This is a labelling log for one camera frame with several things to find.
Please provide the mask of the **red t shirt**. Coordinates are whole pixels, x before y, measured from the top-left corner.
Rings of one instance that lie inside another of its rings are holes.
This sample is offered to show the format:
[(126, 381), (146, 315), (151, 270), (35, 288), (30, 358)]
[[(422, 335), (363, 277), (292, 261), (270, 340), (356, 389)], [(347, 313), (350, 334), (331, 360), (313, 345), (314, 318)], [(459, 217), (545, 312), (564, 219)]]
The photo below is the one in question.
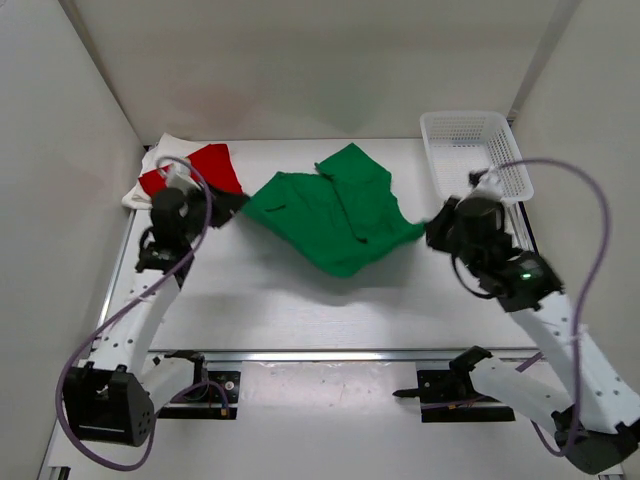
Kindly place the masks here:
[[(210, 186), (227, 192), (243, 193), (226, 144), (208, 144), (187, 156), (187, 159)], [(161, 167), (158, 170), (166, 174), (169, 168), (163, 170)]]

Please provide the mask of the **white t shirt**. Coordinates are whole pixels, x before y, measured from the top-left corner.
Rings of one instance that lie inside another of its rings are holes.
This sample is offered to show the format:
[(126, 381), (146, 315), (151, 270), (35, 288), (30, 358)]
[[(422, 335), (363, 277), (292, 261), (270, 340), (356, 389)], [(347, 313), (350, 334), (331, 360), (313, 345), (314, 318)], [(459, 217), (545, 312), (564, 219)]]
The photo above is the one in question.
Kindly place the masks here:
[(186, 158), (205, 146), (204, 142), (187, 141), (168, 133), (144, 155), (142, 167), (134, 186), (124, 195), (121, 204), (132, 210), (148, 210), (151, 208), (151, 197), (166, 186), (166, 174), (160, 173), (170, 167), (170, 162), (160, 160), (166, 156)]

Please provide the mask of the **green t shirt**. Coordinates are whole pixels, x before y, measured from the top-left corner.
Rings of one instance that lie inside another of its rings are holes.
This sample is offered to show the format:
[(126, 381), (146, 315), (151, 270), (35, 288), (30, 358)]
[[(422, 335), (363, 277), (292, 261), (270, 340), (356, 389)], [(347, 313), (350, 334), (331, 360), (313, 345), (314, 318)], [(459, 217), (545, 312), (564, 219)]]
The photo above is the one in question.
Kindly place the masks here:
[(313, 266), (348, 278), (394, 249), (419, 240), (392, 193), (392, 174), (351, 143), (314, 174), (277, 172), (242, 213), (289, 243)]

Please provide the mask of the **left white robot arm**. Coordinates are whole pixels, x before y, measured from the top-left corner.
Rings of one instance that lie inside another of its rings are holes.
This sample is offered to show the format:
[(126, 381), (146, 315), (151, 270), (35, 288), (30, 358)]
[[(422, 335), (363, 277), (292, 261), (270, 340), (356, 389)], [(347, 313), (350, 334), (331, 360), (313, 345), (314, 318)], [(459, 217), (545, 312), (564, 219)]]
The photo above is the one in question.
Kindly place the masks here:
[(210, 386), (201, 353), (178, 350), (149, 360), (148, 351), (205, 234), (229, 222), (248, 197), (238, 184), (186, 165), (170, 166), (163, 178), (151, 196), (124, 305), (80, 347), (85, 363), (70, 362), (56, 387), (61, 426), (79, 444), (138, 447), (166, 404), (180, 396), (198, 400)]

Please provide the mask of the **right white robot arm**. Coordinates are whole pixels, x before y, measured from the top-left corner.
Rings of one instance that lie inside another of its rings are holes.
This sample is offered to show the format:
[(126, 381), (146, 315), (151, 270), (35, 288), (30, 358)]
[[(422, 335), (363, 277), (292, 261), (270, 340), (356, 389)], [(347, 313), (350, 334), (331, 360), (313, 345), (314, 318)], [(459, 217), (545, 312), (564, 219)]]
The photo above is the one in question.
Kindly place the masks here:
[(541, 383), (474, 346), (450, 364), (460, 399), (491, 397), (528, 418), (549, 451), (598, 475), (639, 448), (639, 395), (612, 367), (585, 328), (581, 303), (539, 254), (514, 246), (506, 200), (494, 169), (469, 175), (470, 193), (449, 198), (425, 226), (427, 245), (449, 254), (478, 280), (474, 296), (495, 300), (534, 341), (562, 389)]

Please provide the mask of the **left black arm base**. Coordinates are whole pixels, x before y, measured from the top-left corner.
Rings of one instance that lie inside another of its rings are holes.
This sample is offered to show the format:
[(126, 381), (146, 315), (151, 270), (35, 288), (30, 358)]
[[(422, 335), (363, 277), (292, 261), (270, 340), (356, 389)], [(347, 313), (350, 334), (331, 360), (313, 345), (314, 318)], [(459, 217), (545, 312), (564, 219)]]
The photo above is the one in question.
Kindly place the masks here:
[(194, 350), (170, 351), (162, 360), (181, 359), (193, 364), (193, 384), (186, 394), (170, 401), (158, 413), (160, 419), (235, 420), (241, 387), (239, 369), (213, 366), (204, 353)]

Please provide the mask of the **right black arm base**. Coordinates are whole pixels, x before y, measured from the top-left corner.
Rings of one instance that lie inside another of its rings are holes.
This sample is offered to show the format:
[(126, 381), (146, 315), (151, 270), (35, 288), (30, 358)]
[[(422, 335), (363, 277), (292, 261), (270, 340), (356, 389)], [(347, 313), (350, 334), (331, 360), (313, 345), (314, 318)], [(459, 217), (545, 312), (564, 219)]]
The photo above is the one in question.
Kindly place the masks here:
[(393, 392), (397, 399), (417, 398), (422, 423), (498, 423), (515, 420), (514, 411), (498, 400), (478, 393), (470, 372), (492, 354), (473, 346), (451, 360), (447, 370), (418, 370), (414, 388)]

